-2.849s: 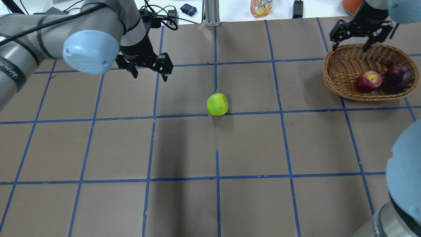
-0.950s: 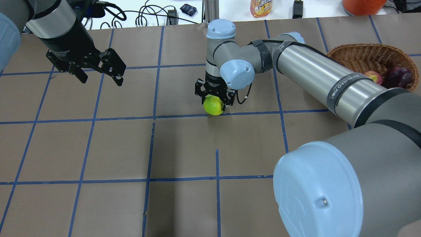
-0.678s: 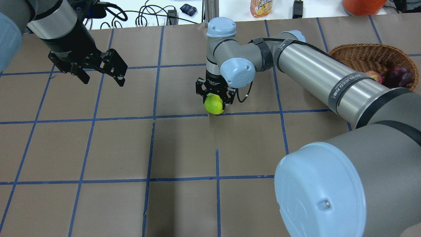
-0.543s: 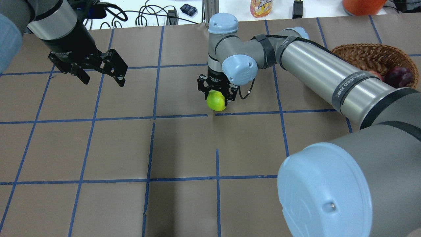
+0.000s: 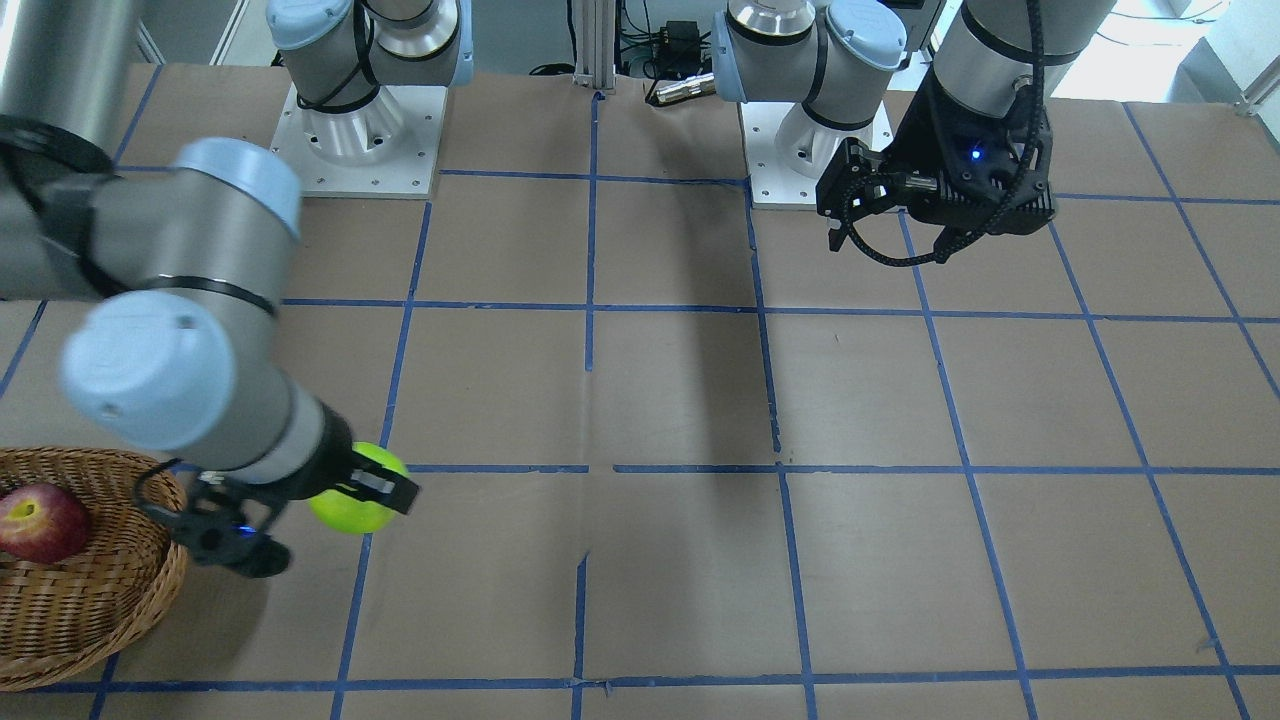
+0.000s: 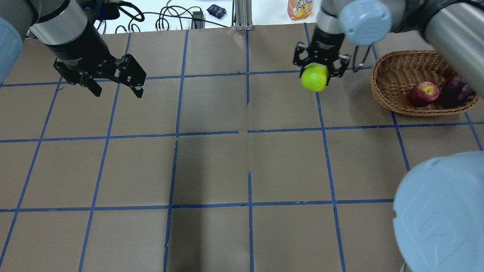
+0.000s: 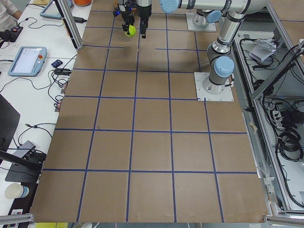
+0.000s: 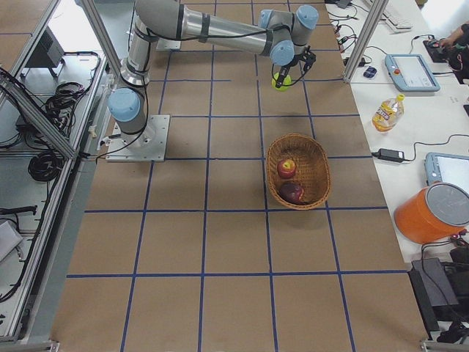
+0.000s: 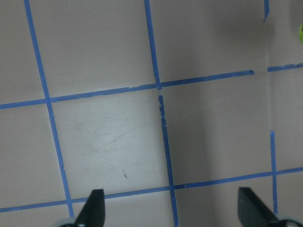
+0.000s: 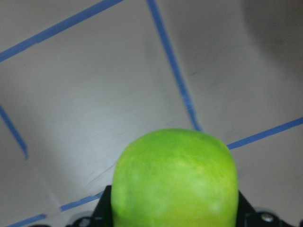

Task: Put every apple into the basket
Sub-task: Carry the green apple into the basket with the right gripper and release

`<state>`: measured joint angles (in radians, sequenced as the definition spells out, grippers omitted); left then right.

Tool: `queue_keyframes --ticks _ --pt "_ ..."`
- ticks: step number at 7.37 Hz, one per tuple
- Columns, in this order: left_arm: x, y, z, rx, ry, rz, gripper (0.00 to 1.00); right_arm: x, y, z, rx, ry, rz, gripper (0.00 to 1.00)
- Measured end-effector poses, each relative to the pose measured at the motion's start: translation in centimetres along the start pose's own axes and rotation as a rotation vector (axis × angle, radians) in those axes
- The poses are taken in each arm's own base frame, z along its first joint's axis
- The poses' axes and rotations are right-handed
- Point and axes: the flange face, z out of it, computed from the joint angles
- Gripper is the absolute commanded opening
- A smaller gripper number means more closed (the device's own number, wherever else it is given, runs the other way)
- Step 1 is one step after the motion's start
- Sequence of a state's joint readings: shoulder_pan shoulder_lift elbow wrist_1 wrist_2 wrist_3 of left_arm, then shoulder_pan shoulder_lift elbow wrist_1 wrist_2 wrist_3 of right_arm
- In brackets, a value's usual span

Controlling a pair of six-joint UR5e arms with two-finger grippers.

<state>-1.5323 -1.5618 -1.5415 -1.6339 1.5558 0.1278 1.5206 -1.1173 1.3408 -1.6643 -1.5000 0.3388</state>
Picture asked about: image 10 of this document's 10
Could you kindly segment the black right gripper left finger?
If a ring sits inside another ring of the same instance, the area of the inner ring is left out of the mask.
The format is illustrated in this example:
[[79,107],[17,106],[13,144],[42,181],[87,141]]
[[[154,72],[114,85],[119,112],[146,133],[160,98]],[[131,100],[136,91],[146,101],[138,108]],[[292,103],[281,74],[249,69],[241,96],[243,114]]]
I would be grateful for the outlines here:
[[113,227],[111,209],[111,185],[105,187],[94,211],[90,216],[76,218],[69,227]]

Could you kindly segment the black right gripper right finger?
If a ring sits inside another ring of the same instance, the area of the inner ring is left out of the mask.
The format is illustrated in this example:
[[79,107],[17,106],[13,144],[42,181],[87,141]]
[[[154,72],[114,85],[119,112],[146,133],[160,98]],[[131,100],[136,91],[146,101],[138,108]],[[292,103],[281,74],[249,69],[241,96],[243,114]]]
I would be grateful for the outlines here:
[[291,225],[268,211],[256,211],[239,191],[236,227],[290,227]]

